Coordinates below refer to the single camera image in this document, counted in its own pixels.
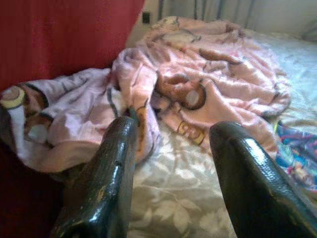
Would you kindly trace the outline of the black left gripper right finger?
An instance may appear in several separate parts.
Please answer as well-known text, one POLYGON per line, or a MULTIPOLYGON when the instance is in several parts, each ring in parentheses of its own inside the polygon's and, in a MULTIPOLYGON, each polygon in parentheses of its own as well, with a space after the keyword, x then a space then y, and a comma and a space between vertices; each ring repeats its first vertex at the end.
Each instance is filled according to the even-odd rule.
POLYGON ((243 127, 222 121, 209 137, 237 237, 316 237, 317 208, 243 127))

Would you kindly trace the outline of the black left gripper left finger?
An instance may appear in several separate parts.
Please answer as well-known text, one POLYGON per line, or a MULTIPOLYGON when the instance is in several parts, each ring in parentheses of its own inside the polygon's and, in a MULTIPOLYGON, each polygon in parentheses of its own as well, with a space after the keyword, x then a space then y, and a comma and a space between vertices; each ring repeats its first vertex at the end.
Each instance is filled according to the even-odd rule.
POLYGON ((127 236, 135 170, 136 124, 116 118, 74 183, 64 190, 52 238, 127 236))

